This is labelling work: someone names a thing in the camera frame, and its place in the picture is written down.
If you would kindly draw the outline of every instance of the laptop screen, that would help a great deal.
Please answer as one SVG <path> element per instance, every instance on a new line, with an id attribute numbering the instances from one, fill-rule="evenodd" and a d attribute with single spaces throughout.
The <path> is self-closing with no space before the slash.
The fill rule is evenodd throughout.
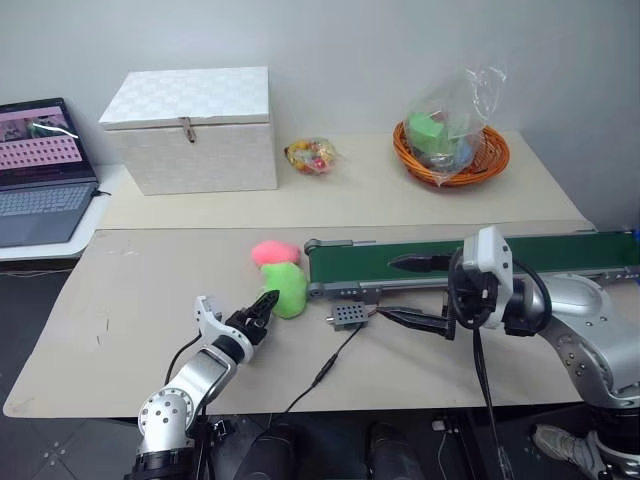
<path id="1" fill-rule="evenodd" d="M 61 98 L 0 106 L 0 187 L 95 179 Z"/>

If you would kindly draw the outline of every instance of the pink plush toy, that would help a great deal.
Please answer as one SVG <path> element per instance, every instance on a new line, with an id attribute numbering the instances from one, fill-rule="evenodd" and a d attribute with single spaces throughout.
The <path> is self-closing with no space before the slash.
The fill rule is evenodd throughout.
<path id="1" fill-rule="evenodd" d="M 253 247 L 251 258 L 259 267 L 283 262 L 297 264 L 300 260 L 300 249 L 288 243 L 267 240 Z"/>

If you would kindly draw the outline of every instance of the orange woven basket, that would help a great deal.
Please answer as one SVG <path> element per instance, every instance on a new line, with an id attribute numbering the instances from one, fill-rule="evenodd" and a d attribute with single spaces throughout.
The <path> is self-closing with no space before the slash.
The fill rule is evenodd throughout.
<path id="1" fill-rule="evenodd" d="M 484 127 L 482 134 L 483 142 L 476 151 L 471 165 L 442 183 L 441 187 L 462 187 L 463 185 L 484 182 L 495 177 L 507 167 L 509 147 L 504 138 L 491 127 Z M 393 131 L 393 148 L 411 175 L 423 182 L 432 185 L 438 184 L 433 172 L 411 154 L 402 122 L 396 125 Z"/>

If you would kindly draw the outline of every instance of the box lid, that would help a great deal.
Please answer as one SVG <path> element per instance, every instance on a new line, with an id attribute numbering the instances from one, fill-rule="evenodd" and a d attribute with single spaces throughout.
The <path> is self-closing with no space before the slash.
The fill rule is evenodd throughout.
<path id="1" fill-rule="evenodd" d="M 131 72 L 100 117 L 105 130 L 269 121 L 267 67 Z"/>

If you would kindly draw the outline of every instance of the white wall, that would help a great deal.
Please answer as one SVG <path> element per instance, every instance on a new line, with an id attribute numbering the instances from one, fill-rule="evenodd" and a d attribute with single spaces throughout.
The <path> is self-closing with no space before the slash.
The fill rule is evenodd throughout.
<path id="1" fill-rule="evenodd" d="M 289 140 L 390 132 L 424 87 L 498 54 L 496 125 L 619 228 L 640 224 L 639 25 L 637 0 L 4 0 L 0 104 L 65 97 L 104 163 L 97 119 L 131 70 L 269 65 Z"/>

